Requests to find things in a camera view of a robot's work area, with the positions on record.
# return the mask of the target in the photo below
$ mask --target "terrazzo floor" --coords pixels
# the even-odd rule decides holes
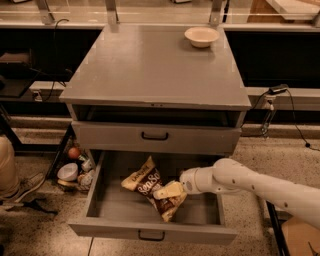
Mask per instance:
[[[47,132],[51,134],[47,141],[59,141],[63,135],[61,128],[63,125]],[[312,146],[319,148],[320,128],[300,128]],[[244,134],[255,134],[257,129],[258,126],[246,125]],[[16,129],[16,133],[30,143],[37,141],[41,134],[34,127]],[[269,136],[267,139],[240,138],[232,158],[257,172],[320,188],[320,152],[305,148],[294,126],[273,125]],[[16,157],[17,168],[23,176],[47,172],[52,160],[50,154]],[[10,211],[0,207],[0,241],[5,246],[4,255],[278,255],[264,202],[249,192],[222,196],[226,226],[238,232],[228,246],[79,237],[68,226],[68,221],[81,216],[86,194],[63,192],[47,180],[29,200],[35,197],[45,198],[41,205],[57,210],[58,215],[25,207],[14,207]]]

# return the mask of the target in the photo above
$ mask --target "metal rod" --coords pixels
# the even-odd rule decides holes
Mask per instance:
[[[220,13],[223,0],[213,0],[209,23],[211,26],[217,26],[220,22]]]
[[[108,23],[116,24],[119,22],[119,17],[117,13],[117,6],[115,0],[105,0],[107,7]]]
[[[51,25],[55,22],[53,14],[50,11],[49,5],[47,3],[47,0],[36,0],[42,23],[45,25]]]

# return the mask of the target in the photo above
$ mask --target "cable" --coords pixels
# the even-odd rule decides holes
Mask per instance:
[[[301,139],[306,143],[306,144],[305,144],[305,147],[306,147],[306,148],[309,148],[309,149],[311,149],[311,150],[314,150],[314,151],[320,151],[320,149],[311,147],[311,144],[306,140],[306,138],[305,138],[304,135],[302,134],[302,131],[301,131],[300,128],[298,127],[298,125],[297,125],[297,119],[296,119],[296,114],[295,114],[295,107],[294,107],[294,103],[293,103],[293,97],[292,97],[292,94],[291,94],[291,92],[289,91],[289,89],[287,89],[287,92],[288,92],[289,95],[290,95],[291,106],[292,106],[292,116],[293,116],[294,126],[297,128],[297,130],[298,130],[298,132],[299,132],[299,134],[300,134]]]
[[[94,239],[94,237],[91,238],[91,242],[90,242],[90,246],[89,246],[89,251],[88,251],[88,256],[90,256],[90,252],[91,252],[91,248],[92,248],[92,244],[93,244],[93,239]]]
[[[31,70],[37,71],[37,72],[39,72],[39,73],[41,73],[41,74],[44,74],[44,75],[50,77],[50,78],[53,80],[52,86],[51,86],[51,89],[50,89],[50,92],[49,92],[49,95],[48,95],[47,98],[43,99],[42,102],[46,102],[46,101],[48,101],[48,100],[50,99],[50,97],[51,97],[51,95],[52,95],[52,92],[53,92],[54,85],[55,85],[55,83],[56,83],[56,81],[57,81],[58,47],[57,47],[57,42],[56,42],[56,30],[57,30],[57,28],[58,28],[59,23],[62,22],[62,21],[69,21],[69,20],[68,20],[68,19],[60,19],[60,20],[58,20],[58,21],[56,22],[56,25],[55,25],[54,30],[53,30],[53,44],[54,44],[54,50],[55,50],[55,73],[54,73],[54,75],[51,76],[51,75],[49,75],[49,74],[47,74],[47,73],[45,73],[45,72],[42,72],[41,70],[31,69]],[[65,82],[61,82],[61,81],[57,81],[57,82],[58,82],[59,84],[61,84],[62,86],[66,87]]]
[[[29,68],[29,69],[32,70],[32,71],[36,71],[36,72],[38,72],[39,74],[48,76],[49,78],[51,78],[52,80],[54,80],[54,77],[53,77],[53,76],[51,76],[50,74],[45,73],[45,72],[43,72],[43,71],[41,71],[41,70],[39,70],[39,69],[35,69],[35,68]],[[63,81],[56,81],[56,82],[58,82],[59,84],[61,84],[61,85],[64,86],[64,87],[67,86],[67,85],[65,84],[65,82],[63,82]]]
[[[259,96],[256,104],[251,108],[251,110],[254,110],[254,109],[258,106],[261,98],[262,98],[263,96],[267,95],[268,93],[269,93],[269,90],[266,91],[266,92],[264,92],[264,93],[262,93],[262,94]],[[242,125],[240,126],[240,128],[242,128],[242,127],[245,125],[245,123],[246,123],[246,122],[243,122]],[[264,136],[264,135],[265,135],[265,134],[261,133],[261,134],[257,134],[257,135],[241,135],[241,137],[245,137],[245,138],[255,137],[255,138],[258,138],[258,137],[262,137],[262,136]]]

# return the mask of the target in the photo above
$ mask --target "white bowl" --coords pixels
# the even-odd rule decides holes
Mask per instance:
[[[74,181],[78,177],[78,165],[70,163],[62,166],[57,173],[59,179],[64,181]]]
[[[189,28],[184,35],[194,47],[198,48],[209,47],[211,43],[219,38],[219,32],[208,27]]]

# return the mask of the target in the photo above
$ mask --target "black drawer handle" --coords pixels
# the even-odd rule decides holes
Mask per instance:
[[[140,240],[144,240],[144,241],[152,241],[152,242],[161,242],[164,240],[165,237],[165,232],[162,232],[162,236],[160,238],[149,238],[149,237],[142,237],[141,236],[141,230],[138,231],[138,237]]]
[[[144,140],[167,140],[169,138],[169,133],[166,132],[164,137],[151,137],[151,136],[147,136],[144,132],[141,133],[141,138]]]

